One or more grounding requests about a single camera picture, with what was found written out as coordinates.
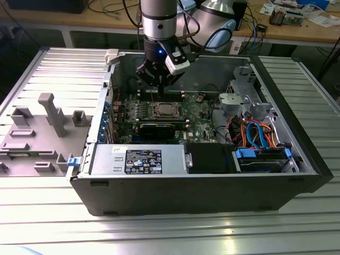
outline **desk leg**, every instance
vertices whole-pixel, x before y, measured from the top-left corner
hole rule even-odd
[[[230,48],[230,55],[238,55],[241,49],[242,43],[244,42],[243,36],[234,36],[231,39],[233,41],[232,47]]]
[[[4,33],[4,36],[6,36],[9,40],[13,40],[15,38],[11,27],[0,26],[0,31]]]
[[[61,30],[65,42],[66,48],[74,48],[71,32],[69,29],[63,29]]]

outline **white label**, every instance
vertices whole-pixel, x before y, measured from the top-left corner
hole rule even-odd
[[[112,153],[125,153],[127,149],[125,146],[115,146],[112,148]]]

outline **black wire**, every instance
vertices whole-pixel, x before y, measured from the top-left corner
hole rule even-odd
[[[294,2],[294,0],[292,0],[290,4],[285,4],[285,3],[281,0],[281,3],[282,3],[283,5],[286,5],[286,6],[289,6],[289,7],[294,7],[294,8],[296,8],[296,6],[292,5],[293,2]]]
[[[323,52],[325,52],[325,53],[330,53],[329,51],[327,51],[327,50],[325,50],[325,49],[322,49],[321,47],[317,47],[317,48],[319,48],[319,50],[321,50],[321,51],[323,51]]]
[[[215,35],[217,35],[217,34],[218,34],[219,32],[221,32],[221,31],[228,31],[228,32],[229,32],[229,35],[230,35],[230,36],[229,36],[229,39],[228,39],[226,42],[224,42],[224,43],[222,43],[221,45],[219,45],[219,46],[216,46],[216,47],[207,47],[207,45],[210,43],[210,41],[213,39],[213,37],[214,37]],[[230,39],[231,39],[232,36],[233,36],[233,33],[232,33],[232,31],[231,31],[229,28],[219,28],[219,29],[217,29],[217,30],[216,30],[215,32],[213,32],[213,33],[211,34],[211,36],[208,38],[208,40],[206,41],[206,43],[205,43],[205,44],[203,45],[203,47],[201,48],[200,52],[197,53],[197,56],[201,55],[205,49],[218,49],[218,48],[220,48],[220,47],[226,45],[226,44],[230,41]]]
[[[247,9],[249,10],[250,14],[245,13],[244,15],[250,16],[250,17],[252,18],[252,21],[251,21],[250,19],[248,19],[248,18],[245,18],[245,20],[249,20],[250,22],[252,22],[253,25],[254,25],[254,27],[255,27],[255,29],[256,29],[256,27],[258,26],[257,19],[254,17],[254,15],[253,15],[251,9],[249,8],[249,5],[247,5],[246,7],[247,7]],[[241,54],[241,53],[243,52],[243,50],[245,50],[245,54],[247,53],[248,44],[249,44],[251,38],[253,38],[253,35],[254,35],[255,32],[256,32],[256,31],[254,31],[254,28],[253,28],[253,29],[252,29],[252,33],[251,33],[251,37],[249,37],[249,40],[248,40],[248,42],[246,43],[246,45],[245,45],[244,47],[242,46],[242,50],[240,51],[239,54]]]
[[[205,86],[213,86],[216,89],[216,91],[220,92],[218,87],[215,84],[212,84],[212,83],[203,84],[197,92],[200,93]]]
[[[329,55],[327,56],[327,58],[325,59],[324,63],[323,63],[322,66],[321,66],[321,69],[320,69],[320,72],[319,72],[319,75],[318,75],[318,80],[319,80],[319,81],[320,81],[320,80],[322,79],[322,77],[325,75],[326,72],[324,71],[324,69],[325,69],[325,66],[326,66],[326,64],[327,64],[327,61],[329,60],[330,56],[332,55],[332,53],[333,53],[333,51],[335,50],[336,46],[338,45],[339,41],[340,41],[340,36],[339,36],[338,40],[336,41],[336,43],[335,43],[333,49],[330,51]]]
[[[28,54],[27,52],[24,52],[24,51],[22,51],[22,50],[19,50],[19,49],[15,48],[15,47],[11,44],[11,42],[12,42],[13,40],[15,40],[15,38],[14,38],[14,39],[8,38],[7,35],[6,35],[6,33],[4,33],[1,29],[0,29],[0,32],[1,32],[1,34],[3,35],[3,37],[5,37],[5,39],[9,42],[9,44],[10,44],[10,46],[11,46],[11,49],[12,49],[13,51],[15,51],[15,52],[17,52],[17,53],[22,53],[22,54],[26,55],[27,57],[30,58],[30,60],[27,61],[27,60],[23,59],[23,58],[20,57],[20,56],[18,56],[18,57],[19,57],[22,61],[24,61],[24,62],[26,62],[26,63],[30,63],[30,61],[33,59],[33,57],[32,57],[30,54]]]
[[[13,18],[11,15],[10,15],[10,13],[6,10],[6,8],[5,8],[5,6],[4,6],[4,4],[3,4],[3,2],[2,1],[0,1],[0,4],[1,4],[1,6],[2,6],[2,8],[4,9],[4,11],[5,11],[5,13],[26,33],[26,35],[29,37],[29,38],[31,38],[31,40],[32,41],[34,41],[34,43],[38,46],[38,48],[40,48],[41,47],[41,45],[40,44],[38,44],[37,43],[37,41],[35,41],[34,40],[34,38],[33,37],[31,37],[31,35],[25,30],[25,28],[23,28],[23,26],[22,25],[20,25],[19,23],[18,23],[18,21],[16,21],[15,20],[15,18]]]
[[[129,18],[129,20],[130,20],[130,22],[136,27],[136,28],[140,28],[141,26],[140,25],[138,25],[138,24],[136,24],[134,21],[133,21],[133,19],[131,18],[131,16],[130,16],[130,14],[129,14],[129,10],[128,10],[128,7],[127,7],[127,5],[126,5],[126,1],[125,0],[123,0],[123,6],[124,6],[124,9],[125,9],[125,12],[126,12],[126,14],[127,14],[127,17]]]
[[[217,103],[217,100],[218,100],[218,98],[216,98],[215,103],[214,103],[214,105],[213,105],[213,107],[212,107],[212,110],[211,110],[211,113],[210,113],[211,126],[212,126],[213,129],[215,129],[216,133],[217,133],[219,136],[223,137],[224,140],[227,140],[226,137],[225,137],[224,135],[222,135],[219,131],[216,130],[217,128],[215,127],[214,122],[213,122],[213,112],[214,112],[214,109],[215,109],[215,105],[216,105],[216,103]]]
[[[334,53],[334,55],[330,58],[330,60],[324,66],[321,75],[318,77],[319,81],[324,77],[324,75],[328,72],[330,67],[336,63],[337,59],[340,57],[340,48]]]
[[[184,18],[184,23],[185,23],[185,28],[186,28],[186,30],[187,30],[188,33],[190,34],[188,21],[187,21],[187,19],[186,19],[186,15],[187,15],[187,16],[189,16],[189,17],[196,23],[196,25],[197,25],[198,28],[197,28],[197,31],[195,32],[195,34],[197,34],[197,33],[200,31],[200,29],[201,29],[201,26],[200,26],[199,22],[198,22],[193,16],[191,16],[188,12],[186,12],[186,11],[184,10],[183,4],[182,4],[182,2],[181,2],[180,0],[178,0],[177,2],[178,2],[178,4],[179,4],[179,6],[180,6],[180,9],[184,12],[183,18]],[[208,44],[209,44],[209,42],[211,41],[211,39],[212,39],[218,32],[220,32],[220,31],[228,31],[229,34],[230,34],[229,40],[227,40],[225,43],[223,43],[223,44],[221,44],[221,45],[219,45],[219,46],[216,46],[216,47],[207,47]],[[220,28],[220,29],[216,30],[214,33],[212,33],[212,35],[211,35],[211,36],[209,37],[209,39],[206,41],[205,45],[200,45],[198,42],[196,42],[196,41],[193,39],[193,36],[191,36],[190,38],[191,38],[191,40],[192,40],[192,42],[193,42],[194,44],[196,44],[198,47],[201,48],[201,49],[200,49],[200,53],[199,53],[199,55],[200,55],[205,49],[218,49],[218,48],[220,48],[220,47],[226,45],[226,44],[230,41],[232,35],[233,35],[233,33],[232,33],[232,31],[231,31],[229,28]]]
[[[98,10],[92,9],[92,7],[91,7],[91,4],[94,1],[96,1],[96,0],[91,0],[91,2],[89,2],[88,7],[87,7],[88,9],[90,9],[93,12],[97,12],[97,13],[113,13],[113,12],[119,12],[119,11],[125,10],[125,8],[121,8],[121,9],[117,9],[117,10],[113,10],[113,11],[98,11]],[[108,6],[117,5],[117,4],[120,4],[120,3],[105,5],[104,9],[106,9]],[[133,4],[133,5],[127,6],[126,8],[134,7],[134,6],[137,6],[137,5],[139,5],[139,4]]]
[[[139,43],[139,27],[140,27],[140,23],[142,22],[142,9],[141,9],[141,4],[140,4],[140,1],[141,0],[139,0],[138,1],[138,4],[139,4],[139,6],[138,6],[138,9],[139,9],[139,21],[138,21],[138,28],[136,28],[137,29],[137,45],[138,45],[138,50],[140,50],[141,48],[140,48],[140,43]]]
[[[197,21],[197,19],[195,19],[192,15],[190,15],[185,9],[184,9],[184,6],[182,4],[182,2],[180,0],[177,0],[178,2],[178,5],[180,6],[180,9],[182,10],[182,12],[184,13],[183,14],[183,18],[184,18],[184,23],[185,23],[185,28],[188,32],[188,34],[190,34],[190,31],[189,31],[189,25],[188,25],[188,20],[186,19],[186,16],[190,17],[197,25],[197,31],[194,33],[194,35],[197,35],[199,33],[199,31],[201,30],[201,25],[200,23]],[[193,36],[190,37],[191,40],[199,47],[202,47],[201,45],[199,45],[199,43],[197,43],[194,39],[193,39]]]
[[[325,53],[323,53],[323,52],[321,51],[321,48],[316,47],[316,49],[318,50],[318,52],[319,52],[321,55],[323,55],[324,57],[327,57],[327,55],[325,55]]]

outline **warning label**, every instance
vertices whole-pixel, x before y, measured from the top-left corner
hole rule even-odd
[[[127,150],[126,174],[161,174],[161,150]]]

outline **side panel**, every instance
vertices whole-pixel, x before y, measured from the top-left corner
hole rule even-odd
[[[92,215],[201,214],[278,210],[316,176],[74,179]]]

